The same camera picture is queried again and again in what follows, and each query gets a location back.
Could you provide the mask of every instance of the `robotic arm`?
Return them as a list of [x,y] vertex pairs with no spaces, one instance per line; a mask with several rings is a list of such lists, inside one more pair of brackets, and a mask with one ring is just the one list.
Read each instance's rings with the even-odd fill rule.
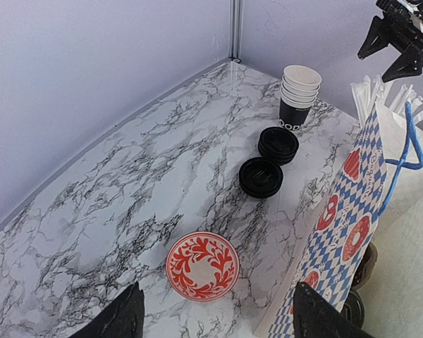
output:
[[401,55],[382,76],[384,82],[418,76],[423,69],[423,0],[377,0],[384,18],[375,16],[358,56],[362,60],[394,46]]

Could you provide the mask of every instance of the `stack of paper cups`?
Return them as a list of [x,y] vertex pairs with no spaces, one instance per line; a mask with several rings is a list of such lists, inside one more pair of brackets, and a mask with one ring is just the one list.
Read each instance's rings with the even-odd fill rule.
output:
[[279,125],[287,130],[300,130],[317,99],[322,78],[303,65],[290,65],[283,70]]

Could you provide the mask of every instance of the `bag handle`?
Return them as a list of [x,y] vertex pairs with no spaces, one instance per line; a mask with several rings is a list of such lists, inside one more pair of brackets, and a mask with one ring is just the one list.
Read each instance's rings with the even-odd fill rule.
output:
[[[406,102],[405,114],[406,114],[407,131],[406,131],[406,140],[404,144],[403,153],[401,154],[401,157],[399,160],[386,159],[386,163],[396,165],[396,170],[395,170],[395,175],[393,175],[392,183],[390,187],[388,188],[387,196],[384,199],[384,202],[382,203],[381,208],[379,209],[379,212],[378,212],[379,216],[384,213],[388,203],[390,202],[390,199],[392,197],[393,190],[395,190],[396,183],[398,181],[398,177],[400,175],[401,169],[406,168],[411,170],[419,170],[423,168],[423,150],[422,150],[422,147],[420,146],[420,143],[418,142],[417,131],[415,129],[414,118],[412,116],[412,105],[410,102]],[[406,162],[407,155],[409,154],[410,142],[412,142],[412,146],[414,147],[415,153],[417,154],[418,163]]]

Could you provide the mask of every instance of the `marble countertop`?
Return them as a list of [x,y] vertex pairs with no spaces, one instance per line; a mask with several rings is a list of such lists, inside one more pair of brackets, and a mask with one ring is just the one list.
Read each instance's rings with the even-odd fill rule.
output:
[[[234,62],[200,75],[88,151],[0,232],[0,338],[69,337],[139,281],[145,337],[252,337],[352,148],[355,119],[318,100],[300,149],[267,200],[238,169],[277,124],[279,81]],[[179,296],[165,275],[174,242],[196,230],[235,246],[233,291]]]

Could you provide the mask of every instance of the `plate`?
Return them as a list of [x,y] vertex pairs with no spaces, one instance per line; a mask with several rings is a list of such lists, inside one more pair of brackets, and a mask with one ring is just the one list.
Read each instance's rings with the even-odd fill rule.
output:
[[232,244],[211,232],[193,232],[179,239],[166,259],[172,287],[191,301],[214,301],[235,285],[240,261]]

